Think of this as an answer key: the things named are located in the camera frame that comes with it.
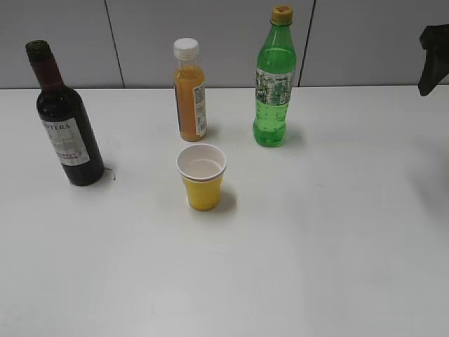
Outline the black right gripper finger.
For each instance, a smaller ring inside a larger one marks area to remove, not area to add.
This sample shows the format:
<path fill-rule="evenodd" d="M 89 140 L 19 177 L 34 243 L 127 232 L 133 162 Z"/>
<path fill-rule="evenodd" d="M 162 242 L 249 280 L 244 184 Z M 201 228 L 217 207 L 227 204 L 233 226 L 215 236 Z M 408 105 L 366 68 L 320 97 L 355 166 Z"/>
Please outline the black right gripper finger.
<path fill-rule="evenodd" d="M 426 51 L 424 68 L 418 82 L 421 96 L 429 95 L 448 76 L 449 24 L 428 25 L 420 36 L 420 44 Z"/>

